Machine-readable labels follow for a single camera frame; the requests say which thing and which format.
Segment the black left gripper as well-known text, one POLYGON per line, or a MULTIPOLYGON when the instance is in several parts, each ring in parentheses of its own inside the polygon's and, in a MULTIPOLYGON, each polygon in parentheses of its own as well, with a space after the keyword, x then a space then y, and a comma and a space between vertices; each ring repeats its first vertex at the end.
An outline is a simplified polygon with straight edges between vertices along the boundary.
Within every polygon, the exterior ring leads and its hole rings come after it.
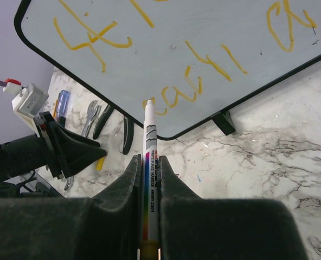
POLYGON ((67 179, 107 156, 96 141, 75 134, 55 121, 50 112, 34 118, 36 126, 33 168, 48 166, 52 177, 67 179))

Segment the black framed whiteboard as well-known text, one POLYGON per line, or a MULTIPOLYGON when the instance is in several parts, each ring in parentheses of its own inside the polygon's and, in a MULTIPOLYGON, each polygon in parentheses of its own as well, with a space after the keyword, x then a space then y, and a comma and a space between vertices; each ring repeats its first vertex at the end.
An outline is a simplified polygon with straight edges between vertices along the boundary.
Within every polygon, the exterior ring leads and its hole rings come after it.
POLYGON ((21 41, 172 140, 321 60, 321 1, 22 1, 21 41))

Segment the yellow marker cap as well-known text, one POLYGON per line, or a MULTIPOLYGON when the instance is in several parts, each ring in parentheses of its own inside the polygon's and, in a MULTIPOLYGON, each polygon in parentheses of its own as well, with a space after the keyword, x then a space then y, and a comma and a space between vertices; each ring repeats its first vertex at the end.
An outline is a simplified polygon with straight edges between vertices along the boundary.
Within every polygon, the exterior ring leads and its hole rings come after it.
POLYGON ((95 167, 95 170, 96 171, 101 171, 102 170, 102 167, 103 167, 103 164, 104 164, 104 160, 105 158, 100 158, 98 161, 97 161, 97 164, 96 164, 96 167, 95 167))

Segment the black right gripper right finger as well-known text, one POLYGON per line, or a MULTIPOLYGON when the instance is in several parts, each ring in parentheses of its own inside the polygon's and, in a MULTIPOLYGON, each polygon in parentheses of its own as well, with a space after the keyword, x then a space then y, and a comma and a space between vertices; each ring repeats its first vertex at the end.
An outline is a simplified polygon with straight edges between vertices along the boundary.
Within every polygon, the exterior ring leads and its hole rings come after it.
POLYGON ((162 259, 307 259, 295 221, 272 199, 203 199, 158 161, 162 259))

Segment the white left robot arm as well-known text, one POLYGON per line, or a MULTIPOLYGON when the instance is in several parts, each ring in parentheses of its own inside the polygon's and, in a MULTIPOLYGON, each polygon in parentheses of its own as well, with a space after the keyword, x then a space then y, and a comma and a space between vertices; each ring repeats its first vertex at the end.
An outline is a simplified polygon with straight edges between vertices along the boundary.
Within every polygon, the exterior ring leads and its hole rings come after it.
POLYGON ((36 134, 0 145, 0 183, 42 166, 53 178, 67 179, 107 155, 98 142, 60 126, 49 112, 34 123, 36 134))

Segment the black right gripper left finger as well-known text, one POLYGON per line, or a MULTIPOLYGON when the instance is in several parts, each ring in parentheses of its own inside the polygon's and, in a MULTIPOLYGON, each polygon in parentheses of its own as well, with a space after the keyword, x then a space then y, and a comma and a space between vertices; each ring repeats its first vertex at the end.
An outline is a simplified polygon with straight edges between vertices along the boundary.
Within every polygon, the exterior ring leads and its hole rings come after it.
POLYGON ((141 157, 93 198, 0 199, 0 259, 136 259, 141 157))

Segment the white marker pen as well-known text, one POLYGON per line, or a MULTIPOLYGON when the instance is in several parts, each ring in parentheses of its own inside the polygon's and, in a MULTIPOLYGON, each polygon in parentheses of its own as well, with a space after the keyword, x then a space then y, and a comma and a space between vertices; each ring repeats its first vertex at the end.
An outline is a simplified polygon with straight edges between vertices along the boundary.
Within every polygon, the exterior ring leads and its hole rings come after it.
POLYGON ((140 204, 140 259, 158 259, 158 153, 156 113, 152 100, 145 105, 140 204))

